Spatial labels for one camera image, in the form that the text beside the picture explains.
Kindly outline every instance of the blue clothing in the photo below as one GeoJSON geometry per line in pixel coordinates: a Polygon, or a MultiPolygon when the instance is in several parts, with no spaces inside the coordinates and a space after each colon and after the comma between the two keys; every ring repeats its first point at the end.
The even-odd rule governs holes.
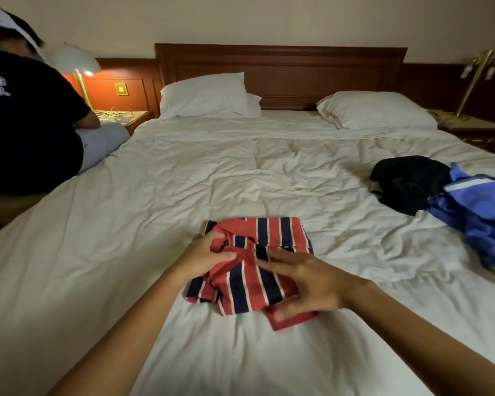
{"type": "Polygon", "coordinates": [[[464,233],[484,266],[495,266],[495,178],[469,176],[457,164],[451,165],[450,175],[444,192],[429,200],[429,211],[464,233]]]}
{"type": "Polygon", "coordinates": [[[81,138],[84,149],[80,174],[97,165],[130,139],[128,131],[119,122],[104,123],[99,129],[76,129],[75,132],[81,138]]]}

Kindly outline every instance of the light blue jeans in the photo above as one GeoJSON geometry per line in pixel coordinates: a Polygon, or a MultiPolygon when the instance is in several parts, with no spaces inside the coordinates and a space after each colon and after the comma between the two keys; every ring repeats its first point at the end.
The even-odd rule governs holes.
{"type": "Polygon", "coordinates": [[[80,174],[97,165],[130,139],[126,128],[118,122],[105,123],[99,129],[76,129],[75,132],[80,136],[84,150],[80,174]]]}

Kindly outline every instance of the headboard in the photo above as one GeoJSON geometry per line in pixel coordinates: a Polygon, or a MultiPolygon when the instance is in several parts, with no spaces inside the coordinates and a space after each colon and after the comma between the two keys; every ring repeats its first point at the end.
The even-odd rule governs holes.
{"type": "Polygon", "coordinates": [[[407,48],[155,45],[163,84],[244,72],[246,91],[265,110],[315,110],[341,90],[390,90],[407,48]]]}

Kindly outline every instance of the person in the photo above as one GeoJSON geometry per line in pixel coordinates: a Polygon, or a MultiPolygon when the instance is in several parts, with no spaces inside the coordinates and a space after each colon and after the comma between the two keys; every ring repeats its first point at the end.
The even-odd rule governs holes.
{"type": "Polygon", "coordinates": [[[44,62],[43,41],[0,9],[0,194],[47,193],[129,138],[44,62]]]}
{"type": "MultiPolygon", "coordinates": [[[[234,252],[213,253],[213,239],[196,235],[183,254],[48,393],[128,395],[174,301],[192,278],[234,252]]],[[[260,267],[295,280],[299,297],[277,309],[278,319],[297,313],[347,308],[356,313],[416,373],[434,394],[495,395],[495,365],[410,311],[375,283],[331,266],[312,254],[269,252],[260,267]]]]}

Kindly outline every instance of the black clothing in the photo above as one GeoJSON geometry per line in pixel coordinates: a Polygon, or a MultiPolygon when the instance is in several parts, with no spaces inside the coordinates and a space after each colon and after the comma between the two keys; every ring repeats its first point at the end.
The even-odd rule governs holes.
{"type": "Polygon", "coordinates": [[[383,193],[380,203],[397,212],[416,215],[429,208],[428,199],[451,183],[449,167],[423,156],[386,158],[372,169],[370,180],[378,182],[383,193]]]}
{"type": "Polygon", "coordinates": [[[57,70],[0,51],[0,193],[45,193],[77,175],[83,144],[74,123],[89,112],[57,70]]]}

